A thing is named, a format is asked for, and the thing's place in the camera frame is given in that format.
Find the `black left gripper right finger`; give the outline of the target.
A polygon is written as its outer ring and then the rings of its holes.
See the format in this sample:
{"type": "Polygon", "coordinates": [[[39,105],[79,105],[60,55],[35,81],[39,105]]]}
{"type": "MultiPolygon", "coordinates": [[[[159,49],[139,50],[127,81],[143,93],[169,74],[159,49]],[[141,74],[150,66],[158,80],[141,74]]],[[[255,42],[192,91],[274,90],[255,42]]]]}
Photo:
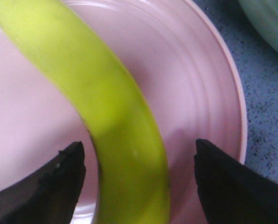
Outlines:
{"type": "Polygon", "coordinates": [[[196,140],[195,179],[209,224],[278,224],[278,184],[206,139],[196,140]]]}

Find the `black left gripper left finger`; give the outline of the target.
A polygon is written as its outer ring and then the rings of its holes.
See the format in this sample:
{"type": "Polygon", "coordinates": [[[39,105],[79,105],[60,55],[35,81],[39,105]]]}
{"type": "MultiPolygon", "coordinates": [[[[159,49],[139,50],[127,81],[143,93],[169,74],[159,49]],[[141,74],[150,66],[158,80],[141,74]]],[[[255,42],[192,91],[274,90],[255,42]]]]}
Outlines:
{"type": "Polygon", "coordinates": [[[73,142],[44,166],[0,191],[0,224],[69,224],[86,168],[81,142],[73,142]]]}

